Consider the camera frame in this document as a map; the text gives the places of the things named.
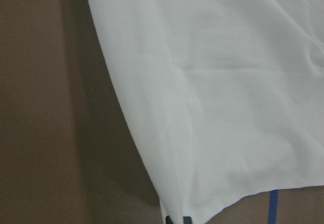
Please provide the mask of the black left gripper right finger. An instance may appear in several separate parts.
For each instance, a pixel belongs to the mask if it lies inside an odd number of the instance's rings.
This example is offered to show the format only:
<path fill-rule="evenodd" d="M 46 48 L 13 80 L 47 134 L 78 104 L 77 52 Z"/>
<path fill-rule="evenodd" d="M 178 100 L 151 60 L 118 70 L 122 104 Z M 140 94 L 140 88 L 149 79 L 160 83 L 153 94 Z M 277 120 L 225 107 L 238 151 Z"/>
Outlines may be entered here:
<path fill-rule="evenodd" d="M 191 218 L 191 216 L 184 216 L 183 217 L 183 223 L 184 224 L 192 224 L 192 218 Z"/>

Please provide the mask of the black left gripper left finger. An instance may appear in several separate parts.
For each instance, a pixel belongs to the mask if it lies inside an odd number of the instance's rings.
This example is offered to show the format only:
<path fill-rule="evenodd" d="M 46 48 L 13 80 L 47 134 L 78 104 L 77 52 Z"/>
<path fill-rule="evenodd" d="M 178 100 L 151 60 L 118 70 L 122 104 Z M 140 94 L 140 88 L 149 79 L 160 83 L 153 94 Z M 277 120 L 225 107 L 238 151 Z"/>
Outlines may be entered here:
<path fill-rule="evenodd" d="M 165 221 L 166 221 L 166 224 L 173 224 L 170 216 L 166 216 Z"/>

